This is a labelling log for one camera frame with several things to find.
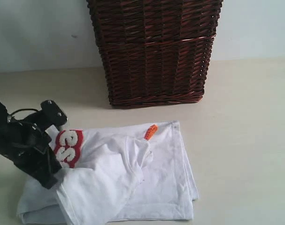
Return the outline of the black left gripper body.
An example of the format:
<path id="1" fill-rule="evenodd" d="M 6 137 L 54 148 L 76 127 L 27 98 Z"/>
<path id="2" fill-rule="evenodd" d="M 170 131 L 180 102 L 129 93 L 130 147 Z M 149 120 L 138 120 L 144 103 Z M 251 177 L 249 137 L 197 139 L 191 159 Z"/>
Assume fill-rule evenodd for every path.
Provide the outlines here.
<path id="1" fill-rule="evenodd" d="M 46 132 L 53 126 L 43 112 L 34 112 L 23 119 L 1 114 L 1 134 L 6 141 L 6 156 L 14 165 L 40 183 L 40 174 L 57 173 L 62 167 L 49 144 Z"/>

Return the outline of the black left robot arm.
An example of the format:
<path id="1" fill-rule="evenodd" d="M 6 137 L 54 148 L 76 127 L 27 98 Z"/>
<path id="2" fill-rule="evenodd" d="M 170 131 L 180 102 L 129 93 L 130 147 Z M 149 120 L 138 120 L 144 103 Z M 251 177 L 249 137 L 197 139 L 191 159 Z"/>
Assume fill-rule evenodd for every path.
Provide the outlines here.
<path id="1" fill-rule="evenodd" d="M 46 130 L 51 126 L 60 130 L 68 118 L 53 100 L 43 101 L 40 106 L 41 110 L 31 108 L 31 114 L 16 119 L 14 115 L 19 111 L 8 113 L 0 102 L 0 155 L 50 189 L 58 181 L 55 174 L 61 165 L 49 146 L 52 139 Z"/>

